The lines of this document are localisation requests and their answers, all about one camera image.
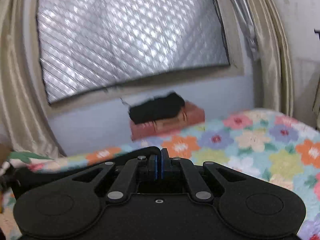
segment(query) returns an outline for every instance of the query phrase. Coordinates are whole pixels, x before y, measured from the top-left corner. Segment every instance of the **red box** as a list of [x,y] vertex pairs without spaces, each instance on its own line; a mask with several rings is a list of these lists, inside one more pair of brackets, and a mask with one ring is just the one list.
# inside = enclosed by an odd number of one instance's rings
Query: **red box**
[[178,116],[170,119],[162,119],[153,122],[134,124],[130,120],[132,141],[149,136],[168,133],[173,130],[181,130],[185,127],[205,121],[204,110],[193,103],[186,101]]

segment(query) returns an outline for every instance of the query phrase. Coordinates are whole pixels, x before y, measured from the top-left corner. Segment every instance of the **round metal bolt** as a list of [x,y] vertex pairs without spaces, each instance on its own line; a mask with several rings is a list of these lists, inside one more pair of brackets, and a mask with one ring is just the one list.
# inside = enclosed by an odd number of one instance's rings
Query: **round metal bolt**
[[108,193],[108,198],[110,199],[120,199],[123,197],[123,193],[120,191],[111,191]]
[[196,193],[196,197],[198,199],[209,199],[209,198],[211,198],[211,194],[206,191],[200,191],[200,192]]

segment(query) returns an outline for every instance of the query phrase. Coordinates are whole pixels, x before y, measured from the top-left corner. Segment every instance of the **gold satin curtain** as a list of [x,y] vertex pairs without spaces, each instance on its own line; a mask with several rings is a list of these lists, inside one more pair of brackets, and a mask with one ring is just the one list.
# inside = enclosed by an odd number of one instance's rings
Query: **gold satin curtain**
[[0,0],[0,115],[12,148],[60,156],[28,82],[22,39],[23,0]]
[[273,0],[247,0],[261,58],[264,108],[293,115],[293,81],[288,41]]

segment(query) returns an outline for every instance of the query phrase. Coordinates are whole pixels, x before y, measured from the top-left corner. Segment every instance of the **red flower center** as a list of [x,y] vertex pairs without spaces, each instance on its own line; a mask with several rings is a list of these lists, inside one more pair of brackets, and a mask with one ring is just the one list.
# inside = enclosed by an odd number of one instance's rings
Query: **red flower center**
[[281,133],[283,136],[289,135],[288,130],[281,130],[280,133]]
[[320,240],[320,238],[317,235],[313,235],[311,236],[310,240]]
[[242,119],[241,118],[235,118],[235,123],[242,123]]
[[213,143],[221,142],[221,137],[220,137],[219,135],[213,136],[213,137],[211,138],[211,141],[212,141]]

